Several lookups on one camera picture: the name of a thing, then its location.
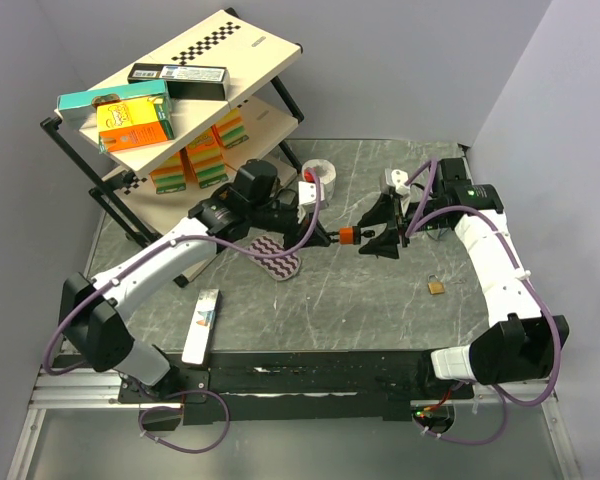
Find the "orange black padlock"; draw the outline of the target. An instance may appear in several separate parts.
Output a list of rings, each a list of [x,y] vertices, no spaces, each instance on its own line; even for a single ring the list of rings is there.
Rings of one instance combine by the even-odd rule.
[[[340,245],[360,245],[364,239],[371,239],[375,235],[374,230],[362,229],[359,226],[343,227],[328,233],[331,242]]]

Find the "brass padlock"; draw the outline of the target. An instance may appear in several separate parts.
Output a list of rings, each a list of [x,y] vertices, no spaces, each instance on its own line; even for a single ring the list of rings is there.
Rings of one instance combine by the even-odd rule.
[[[427,288],[431,295],[440,295],[445,293],[444,284],[434,274],[428,276]]]

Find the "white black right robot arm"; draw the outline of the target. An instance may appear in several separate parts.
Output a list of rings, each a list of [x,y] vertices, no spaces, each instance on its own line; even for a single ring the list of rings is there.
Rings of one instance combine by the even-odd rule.
[[[508,230],[494,186],[475,184],[461,158],[428,161],[420,200],[414,177],[387,169],[380,196],[354,229],[362,255],[396,259],[418,232],[449,229],[464,246],[486,302],[488,329],[468,345],[436,349],[417,373],[418,390],[439,398],[452,381],[501,385],[545,379],[555,384],[569,335],[564,316],[552,315],[530,282]]]

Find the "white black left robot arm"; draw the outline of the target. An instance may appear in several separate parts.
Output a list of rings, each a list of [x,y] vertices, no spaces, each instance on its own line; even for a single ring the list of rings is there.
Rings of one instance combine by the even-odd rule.
[[[96,372],[114,370],[139,380],[157,402],[178,387],[175,366],[157,347],[135,339],[126,320],[153,293],[184,270],[232,249],[253,259],[279,260],[311,241],[329,238],[317,230],[324,189],[307,169],[288,204],[272,194],[276,168],[250,160],[233,182],[199,202],[176,226],[136,255],[88,279],[74,273],[63,283],[61,319],[52,338],[65,337]]]

